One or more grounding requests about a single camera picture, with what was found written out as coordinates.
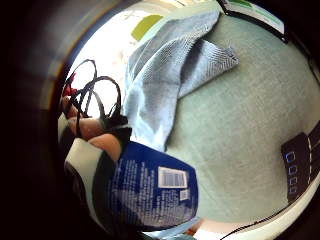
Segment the black cable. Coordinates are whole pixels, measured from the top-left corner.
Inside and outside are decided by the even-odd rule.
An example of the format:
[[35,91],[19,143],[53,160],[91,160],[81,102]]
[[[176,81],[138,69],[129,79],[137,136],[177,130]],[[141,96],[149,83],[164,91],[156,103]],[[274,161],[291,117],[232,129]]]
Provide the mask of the black cable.
[[66,109],[64,110],[64,114],[67,116],[68,113],[70,112],[70,109],[73,106],[75,106],[77,108],[78,111],[80,111],[80,113],[83,115],[83,117],[88,118],[88,114],[86,114],[85,112],[82,111],[81,106],[79,104],[79,102],[77,101],[77,97],[80,95],[81,91],[77,91],[76,93],[74,93],[71,97],[70,100],[68,101],[68,104],[66,106]]
[[[92,64],[94,65],[94,76],[93,76],[93,79],[97,78],[98,76],[98,73],[97,73],[97,66],[96,66],[96,63],[94,60],[92,60]],[[86,105],[86,108],[84,110],[85,113],[88,112],[88,109],[89,109],[89,103],[91,101],[91,96],[92,96],[92,93],[93,93],[93,90],[94,90],[94,85],[92,86],[92,88],[90,89],[89,91],[89,96],[88,96],[88,101],[87,101],[87,105]]]
[[[99,82],[99,81],[103,81],[103,80],[107,80],[110,81],[111,83],[113,83],[116,86],[117,89],[117,93],[118,93],[118,97],[117,97],[117,101],[115,103],[115,110],[111,113],[111,111],[113,110],[114,106],[111,108],[110,113],[111,115],[106,115],[104,112],[104,107],[102,104],[102,101],[99,97],[99,95],[93,91],[93,87],[94,85]],[[104,123],[105,126],[108,125],[108,121],[110,122],[117,122],[121,120],[121,92],[120,92],[120,87],[118,85],[118,83],[108,77],[108,76],[99,76],[99,77],[95,77],[92,81],[90,81],[89,83],[87,83],[83,89],[79,90],[75,95],[80,94],[80,100],[79,100],[79,106],[82,106],[82,103],[84,101],[84,98],[86,96],[86,94],[89,92],[89,94],[94,94],[97,103],[98,103],[98,107],[99,107],[99,111],[100,111],[100,119],[102,120],[102,122]],[[81,129],[80,129],[80,111],[77,112],[77,124],[76,124],[76,131],[77,131],[77,137],[82,138],[82,134],[81,134]]]
[[182,2],[180,2],[180,1],[178,1],[178,0],[176,0],[176,2],[179,3],[179,4],[181,4],[182,6],[186,6],[184,3],[182,3]]
[[64,85],[64,88],[63,88],[63,90],[62,90],[62,93],[64,93],[64,92],[66,91],[66,88],[67,88],[68,86],[71,87],[71,83],[72,83],[72,81],[73,81],[73,76],[74,76],[76,70],[77,70],[80,66],[82,66],[83,64],[85,64],[85,63],[87,63],[87,62],[91,63],[91,64],[93,65],[93,67],[94,67],[94,70],[95,70],[95,71],[94,71],[93,79],[97,77],[97,68],[96,68],[95,61],[94,61],[94,60],[91,60],[91,59],[85,59],[85,60],[83,60],[81,63],[79,63],[79,64],[77,65],[77,67],[76,67],[76,68],[72,71],[72,73],[70,74],[70,77],[67,78],[67,80],[66,80],[66,82],[65,82],[65,85]]
[[266,222],[266,221],[270,220],[271,218],[277,216],[279,213],[281,213],[282,211],[284,211],[285,209],[287,209],[289,206],[290,206],[290,204],[288,204],[288,205],[285,206],[284,208],[280,209],[280,210],[277,211],[276,213],[270,215],[269,217],[266,217],[266,218],[263,218],[263,219],[261,219],[261,220],[255,221],[255,222],[253,222],[253,223],[251,223],[251,224],[248,224],[248,225],[239,227],[239,228],[233,230],[232,232],[228,233],[228,234],[225,235],[224,237],[220,238],[220,240],[223,240],[223,239],[225,239],[226,237],[228,237],[228,236],[230,236],[230,235],[232,235],[232,234],[234,234],[234,233],[236,233],[236,232],[239,232],[239,231],[241,231],[241,230],[243,230],[243,229],[246,229],[246,228],[252,227],[252,226],[254,226],[254,225],[257,225],[257,224]]

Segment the light blue towel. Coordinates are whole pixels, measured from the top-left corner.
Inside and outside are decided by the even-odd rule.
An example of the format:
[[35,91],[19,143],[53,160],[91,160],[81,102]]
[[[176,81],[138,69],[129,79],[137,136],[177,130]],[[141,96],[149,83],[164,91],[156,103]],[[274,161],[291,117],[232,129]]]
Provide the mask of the light blue towel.
[[165,151],[178,98],[238,64],[231,47],[202,39],[218,18],[214,11],[170,20],[129,58],[123,114],[136,141]]

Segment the product label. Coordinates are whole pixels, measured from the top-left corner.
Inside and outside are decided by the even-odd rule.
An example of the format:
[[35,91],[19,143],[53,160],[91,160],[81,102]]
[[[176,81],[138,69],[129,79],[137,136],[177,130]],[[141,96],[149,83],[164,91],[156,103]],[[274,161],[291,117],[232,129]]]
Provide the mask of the product label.
[[233,13],[237,13],[238,16],[239,14],[240,16],[249,16],[273,28],[282,35],[282,38],[284,38],[284,23],[264,8],[245,0],[218,0],[218,2],[226,14],[230,14],[232,16]]
[[130,142],[108,182],[107,206],[144,231],[189,221],[198,208],[194,168],[165,153]]
[[308,137],[300,133],[281,147],[287,172],[288,202],[291,203],[307,189],[310,183],[311,154]]

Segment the white label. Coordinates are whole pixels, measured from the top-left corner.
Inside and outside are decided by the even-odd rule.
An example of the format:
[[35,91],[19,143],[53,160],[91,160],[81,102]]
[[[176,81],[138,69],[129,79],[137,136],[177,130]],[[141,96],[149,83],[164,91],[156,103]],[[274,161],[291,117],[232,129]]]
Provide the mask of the white label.
[[187,188],[187,174],[185,171],[159,167],[158,168],[159,188]]
[[189,199],[189,192],[190,192],[189,189],[181,190],[180,191],[180,201]]

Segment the black tag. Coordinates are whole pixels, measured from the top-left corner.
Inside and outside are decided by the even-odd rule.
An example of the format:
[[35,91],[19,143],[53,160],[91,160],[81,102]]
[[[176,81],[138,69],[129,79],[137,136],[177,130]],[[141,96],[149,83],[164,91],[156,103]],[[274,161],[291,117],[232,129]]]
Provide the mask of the black tag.
[[310,182],[310,149],[308,137],[300,133],[281,146],[287,173],[288,202],[298,198]]

